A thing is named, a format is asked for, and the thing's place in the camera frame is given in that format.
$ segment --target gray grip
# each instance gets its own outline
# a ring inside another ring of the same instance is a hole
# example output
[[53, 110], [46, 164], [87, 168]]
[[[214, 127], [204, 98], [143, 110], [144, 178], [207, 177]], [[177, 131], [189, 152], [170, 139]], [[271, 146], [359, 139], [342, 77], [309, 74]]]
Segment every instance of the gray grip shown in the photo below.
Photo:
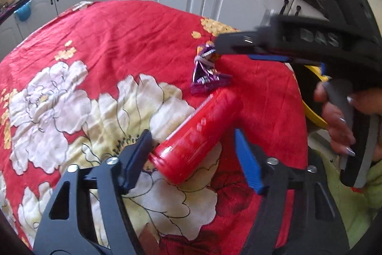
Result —
[[[329, 102], [337, 106], [343, 114], [343, 118], [350, 129], [353, 128], [354, 108], [347, 100], [347, 97], [353, 93], [353, 84], [349, 80], [331, 79], [323, 84], [328, 93]], [[346, 169], [348, 161], [347, 155], [340, 156], [339, 167], [341, 170]]]
[[365, 123], [361, 124], [363, 130], [360, 133], [355, 131], [353, 126], [354, 108], [347, 101], [347, 97], [353, 93], [352, 83], [344, 79], [331, 79], [324, 83], [324, 88], [328, 93], [329, 102], [340, 108], [357, 141], [352, 146], [356, 157], [348, 157], [347, 155], [340, 157], [341, 181], [346, 186], [362, 188], [366, 183], [367, 173], [377, 144], [379, 118], [377, 115], [370, 116], [369, 119], [364, 120]]

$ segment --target bottle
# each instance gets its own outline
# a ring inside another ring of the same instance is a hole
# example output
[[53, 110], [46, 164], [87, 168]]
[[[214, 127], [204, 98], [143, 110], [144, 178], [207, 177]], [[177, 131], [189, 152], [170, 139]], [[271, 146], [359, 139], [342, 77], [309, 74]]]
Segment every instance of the bottle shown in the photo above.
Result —
[[185, 181], [223, 136], [243, 103], [229, 89], [217, 89], [167, 139], [149, 160], [173, 184]]

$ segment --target white flower pattern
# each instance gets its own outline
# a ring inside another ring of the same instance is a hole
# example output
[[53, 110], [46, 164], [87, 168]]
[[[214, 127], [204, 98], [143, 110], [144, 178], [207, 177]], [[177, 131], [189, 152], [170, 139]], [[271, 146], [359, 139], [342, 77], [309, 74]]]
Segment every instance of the white flower pattern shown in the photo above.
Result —
[[3, 173], [0, 171], [0, 209], [3, 212], [5, 218], [11, 225], [11, 227], [14, 229], [16, 233], [18, 233], [16, 229], [16, 220], [12, 212], [11, 205], [6, 198], [6, 185], [5, 185], [5, 180]]
[[[158, 171], [143, 171], [137, 185], [122, 196], [133, 228], [139, 235], [144, 226], [151, 222], [161, 235], [183, 235], [195, 239], [201, 226], [215, 218], [217, 194], [207, 188], [218, 166], [222, 150], [220, 143], [204, 158], [194, 174], [180, 185], [173, 185]], [[90, 197], [98, 242], [108, 247], [98, 195], [92, 191]]]
[[24, 196], [17, 214], [21, 228], [32, 247], [43, 211], [52, 196], [52, 192], [53, 190], [48, 182], [39, 185], [39, 198], [35, 196], [29, 187], [24, 189]]
[[[85, 91], [76, 89], [86, 75], [81, 61], [70, 67], [59, 62], [42, 70], [12, 99], [11, 124], [17, 129], [10, 159], [17, 174], [26, 171], [28, 160], [47, 173], [58, 168], [61, 174], [73, 163], [81, 168], [99, 165], [135, 143], [144, 129], [151, 131], [155, 143], [162, 142], [195, 111], [179, 88], [157, 84], [144, 74], [138, 82], [132, 76], [120, 81], [117, 99], [102, 93], [90, 101]], [[79, 130], [84, 135], [68, 144], [63, 132]], [[147, 163], [136, 187], [123, 196], [135, 231], [139, 234], [150, 222], [157, 238], [173, 234], [195, 239], [201, 226], [215, 218], [217, 194], [208, 185], [220, 152], [218, 143], [194, 174], [177, 186]], [[38, 198], [29, 187], [24, 190], [18, 218], [31, 246], [51, 194], [48, 182], [40, 184]], [[90, 200], [98, 241], [108, 247], [97, 191], [91, 192]]]
[[27, 170], [28, 160], [49, 174], [64, 163], [68, 149], [64, 132], [79, 131], [90, 112], [86, 92], [76, 90], [87, 74], [81, 61], [70, 67], [58, 62], [12, 98], [10, 122], [17, 129], [10, 160], [18, 175]]

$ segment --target blue gripper pad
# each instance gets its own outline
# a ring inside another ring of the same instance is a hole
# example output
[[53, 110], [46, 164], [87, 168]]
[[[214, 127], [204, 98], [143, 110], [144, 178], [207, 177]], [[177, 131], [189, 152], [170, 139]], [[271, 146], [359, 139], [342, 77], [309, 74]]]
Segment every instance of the blue gripper pad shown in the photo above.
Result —
[[239, 129], [235, 130], [235, 148], [248, 186], [258, 195], [263, 194], [264, 184], [261, 180], [261, 167], [253, 155], [243, 133]]

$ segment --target bed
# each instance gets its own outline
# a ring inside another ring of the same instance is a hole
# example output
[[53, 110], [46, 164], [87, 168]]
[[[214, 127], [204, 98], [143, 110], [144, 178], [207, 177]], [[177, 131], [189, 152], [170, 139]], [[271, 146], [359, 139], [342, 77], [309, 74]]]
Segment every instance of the bed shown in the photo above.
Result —
[[[82, 2], [22, 42], [0, 63], [0, 205], [33, 247], [41, 215], [65, 169], [100, 164], [143, 129], [163, 141], [206, 96], [190, 93], [196, 47], [233, 29], [149, 1]], [[241, 95], [236, 125], [286, 165], [307, 165], [304, 111], [293, 73], [281, 63], [223, 56]], [[183, 184], [147, 162], [123, 198], [138, 234], [150, 225], [160, 254], [238, 254], [260, 203], [246, 184], [226, 132]], [[97, 192], [99, 243], [108, 246]], [[286, 242], [288, 192], [278, 246]]]

